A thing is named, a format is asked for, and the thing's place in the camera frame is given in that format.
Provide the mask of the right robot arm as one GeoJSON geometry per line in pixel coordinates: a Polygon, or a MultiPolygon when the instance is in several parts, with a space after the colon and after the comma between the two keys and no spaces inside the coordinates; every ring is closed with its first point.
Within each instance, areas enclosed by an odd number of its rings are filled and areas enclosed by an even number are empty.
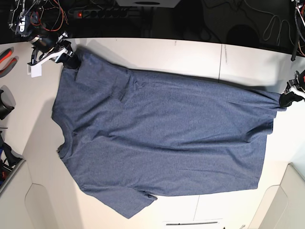
{"type": "Polygon", "coordinates": [[[8,26],[18,36],[25,38],[33,48],[31,73],[40,70],[51,60],[65,68],[78,69],[81,62],[74,54],[68,33],[63,29],[68,17],[58,0],[15,0],[12,4],[8,26]]]}

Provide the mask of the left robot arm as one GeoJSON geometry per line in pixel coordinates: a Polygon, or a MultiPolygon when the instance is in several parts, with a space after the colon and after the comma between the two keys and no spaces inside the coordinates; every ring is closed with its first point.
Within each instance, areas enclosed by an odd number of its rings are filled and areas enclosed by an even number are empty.
{"type": "MultiPolygon", "coordinates": [[[[301,42],[305,42],[305,1],[292,0],[294,6],[294,21],[296,28],[296,36],[294,41],[294,48],[291,55],[291,61],[295,61],[297,51],[304,57],[305,53],[302,51],[301,42]]],[[[305,100],[305,71],[296,71],[294,78],[289,80],[286,84],[284,92],[280,95],[279,104],[281,107],[289,107],[292,102],[300,102],[305,100]]]]}

